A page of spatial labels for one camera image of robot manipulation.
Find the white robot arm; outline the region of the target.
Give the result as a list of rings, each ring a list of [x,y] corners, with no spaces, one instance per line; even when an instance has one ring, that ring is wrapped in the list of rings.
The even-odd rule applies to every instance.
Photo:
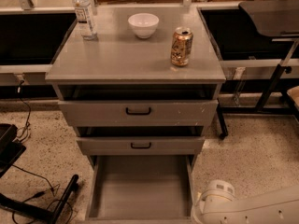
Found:
[[[211,181],[197,195],[192,224],[299,224],[299,186],[238,200],[232,184]]]

